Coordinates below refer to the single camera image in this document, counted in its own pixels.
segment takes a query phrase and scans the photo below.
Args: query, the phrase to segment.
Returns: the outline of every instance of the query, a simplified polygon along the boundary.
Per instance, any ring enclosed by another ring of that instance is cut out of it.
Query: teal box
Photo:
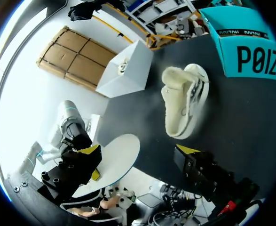
[[[201,9],[200,13],[227,77],[276,80],[276,40],[257,11],[218,6]]]

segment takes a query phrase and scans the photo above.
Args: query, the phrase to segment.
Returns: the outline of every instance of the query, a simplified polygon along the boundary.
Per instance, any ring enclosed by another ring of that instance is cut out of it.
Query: white sneaker
[[[209,79],[197,64],[184,70],[168,67],[163,71],[161,90],[165,101],[165,128],[170,137],[186,139],[195,128],[209,92]]]

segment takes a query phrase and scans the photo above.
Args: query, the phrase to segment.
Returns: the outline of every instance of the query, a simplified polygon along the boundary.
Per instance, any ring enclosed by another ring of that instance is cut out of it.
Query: white robotic arm
[[[18,171],[20,173],[28,171],[32,174],[36,164],[36,159],[38,159],[40,163],[45,164],[52,159],[60,158],[62,153],[59,149],[62,145],[62,139],[64,134],[66,134],[70,139],[73,138],[69,126],[74,123],[85,128],[85,123],[75,104],[70,100],[63,101],[58,107],[57,120],[49,134],[49,144],[42,148],[36,141],[32,145]]]

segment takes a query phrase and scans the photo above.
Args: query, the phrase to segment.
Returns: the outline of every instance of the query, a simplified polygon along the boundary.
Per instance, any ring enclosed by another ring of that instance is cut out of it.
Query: shoe sole
[[[189,68],[194,66],[194,65],[196,65],[198,67],[198,71],[199,71],[200,75],[202,75],[205,78],[206,81],[209,81],[207,73],[205,72],[204,68],[202,68],[202,66],[200,66],[200,65],[189,64],[185,67],[184,71],[188,71]],[[188,125],[187,125],[186,129],[182,132],[182,134],[179,135],[179,136],[173,137],[173,138],[178,139],[178,140],[183,140],[183,139],[188,138],[192,134],[192,132],[193,132],[195,126],[196,126],[197,120],[199,118],[199,115],[200,115],[199,113],[203,109],[203,106],[204,106],[205,101],[208,97],[208,94],[209,94],[209,83],[206,82],[206,83],[203,84],[202,94],[201,94],[201,96],[199,98],[199,101],[198,101],[198,105],[197,105],[198,112],[193,114],[191,120],[188,122]]]

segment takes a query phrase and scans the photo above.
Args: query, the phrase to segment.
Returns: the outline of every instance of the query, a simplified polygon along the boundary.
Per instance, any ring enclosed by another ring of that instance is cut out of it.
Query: black tabletop
[[[176,140],[165,131],[161,75],[168,66],[190,63],[208,73],[211,114],[199,132]],[[258,197],[265,197],[276,180],[276,80],[225,77],[209,35],[178,42],[154,52],[144,91],[109,100],[98,141],[107,145],[126,133],[141,143],[134,166],[150,176],[192,191],[173,161],[180,144],[212,152],[237,181],[249,177],[260,186]]]

